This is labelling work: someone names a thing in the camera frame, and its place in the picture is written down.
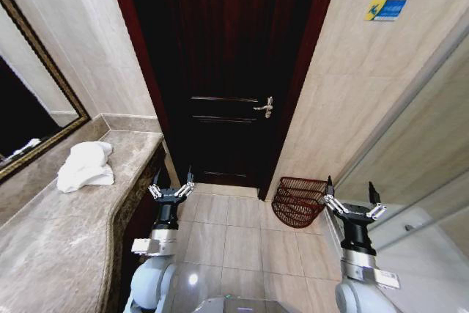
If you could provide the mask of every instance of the tiled floor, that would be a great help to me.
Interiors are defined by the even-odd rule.
[[[338,311],[339,259],[325,239],[324,214],[293,229],[252,188],[201,184],[179,218],[173,312],[192,312],[219,295],[276,300],[291,313]]]

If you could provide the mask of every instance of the vanity counter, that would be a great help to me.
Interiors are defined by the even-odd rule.
[[[163,135],[110,130],[101,140],[113,146],[113,185],[63,194],[54,180],[0,228],[0,312],[113,309],[119,239],[151,182]]]

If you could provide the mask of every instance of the mirror frame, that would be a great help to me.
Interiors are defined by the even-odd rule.
[[[42,154],[47,152],[62,139],[69,136],[73,131],[88,122],[90,118],[80,100],[68,84],[64,75],[57,67],[55,61],[46,51],[36,32],[34,32],[26,17],[21,12],[15,0],[0,0],[0,4],[5,9],[8,16],[12,19],[18,30],[21,32],[24,39],[28,42],[31,49],[36,53],[37,57],[44,65],[45,69],[49,72],[52,79],[56,82],[57,86],[59,86],[65,97],[67,97],[70,104],[75,109],[75,112],[78,114],[78,119],[73,120],[71,123],[62,128],[58,133],[44,142],[41,142],[34,149],[29,150],[25,155],[14,160],[12,163],[7,164],[3,169],[0,169],[1,184],[6,179],[13,176],[14,173],[19,172],[23,167],[39,158]]]

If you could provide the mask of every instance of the marble countertop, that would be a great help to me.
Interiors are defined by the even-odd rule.
[[[0,312],[97,312],[108,292],[114,216],[161,133],[110,130],[115,183],[45,187],[0,228]]]

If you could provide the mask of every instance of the label sticker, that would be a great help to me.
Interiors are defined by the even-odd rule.
[[[372,0],[366,21],[394,21],[401,12],[407,0]]]

